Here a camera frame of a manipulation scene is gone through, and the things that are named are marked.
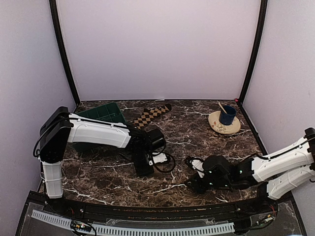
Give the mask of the brown argyle sock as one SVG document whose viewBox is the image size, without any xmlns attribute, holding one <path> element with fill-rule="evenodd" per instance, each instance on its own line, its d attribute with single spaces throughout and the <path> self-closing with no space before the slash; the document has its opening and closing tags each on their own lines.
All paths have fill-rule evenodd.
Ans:
<svg viewBox="0 0 315 236">
<path fill-rule="evenodd" d="M 152 109 L 144 109 L 140 117 L 134 120 L 133 124 L 136 128 L 142 129 L 149 125 L 154 119 L 170 112 L 172 110 L 171 104 L 164 104 Z"/>
</svg>

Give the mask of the green plastic divider tray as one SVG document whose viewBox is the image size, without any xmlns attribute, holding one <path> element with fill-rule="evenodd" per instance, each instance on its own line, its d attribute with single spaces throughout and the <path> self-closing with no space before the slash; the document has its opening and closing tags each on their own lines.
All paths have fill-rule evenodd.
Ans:
<svg viewBox="0 0 315 236">
<path fill-rule="evenodd" d="M 84 118 L 96 119 L 105 122 L 127 124 L 124 115 L 122 114 L 118 104 L 115 102 L 111 102 L 102 106 L 98 106 L 96 108 L 78 112 L 76 114 Z M 73 143 L 72 146 L 77 152 L 85 152 L 97 148 L 101 146 L 101 144 Z"/>
</svg>

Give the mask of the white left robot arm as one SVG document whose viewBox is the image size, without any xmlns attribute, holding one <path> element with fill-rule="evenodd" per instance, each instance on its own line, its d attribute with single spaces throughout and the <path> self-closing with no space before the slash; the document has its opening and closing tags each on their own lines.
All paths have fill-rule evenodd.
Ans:
<svg viewBox="0 0 315 236">
<path fill-rule="evenodd" d="M 84 118 L 59 107 L 40 129 L 33 156 L 43 166 L 44 181 L 50 206 L 58 214 L 69 211 L 69 202 L 62 198 L 62 160 L 68 143 L 90 143 L 126 148 L 138 176 L 154 172 L 155 164 L 168 160 L 163 150 L 166 142 L 163 133 L 154 129 L 149 132 L 131 125 Z"/>
</svg>

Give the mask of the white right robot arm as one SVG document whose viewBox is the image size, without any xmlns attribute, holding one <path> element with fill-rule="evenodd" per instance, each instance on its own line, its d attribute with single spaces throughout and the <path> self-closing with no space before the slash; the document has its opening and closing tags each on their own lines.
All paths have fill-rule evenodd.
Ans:
<svg viewBox="0 0 315 236">
<path fill-rule="evenodd" d="M 206 159 L 188 157 L 186 165 L 195 171 L 185 186 L 203 194 L 209 189 L 243 190 L 258 185 L 258 197 L 251 203 L 255 213 L 262 213 L 285 193 L 315 175 L 315 130 L 308 128 L 295 143 L 269 155 L 256 153 L 238 164 L 221 155 Z"/>
</svg>

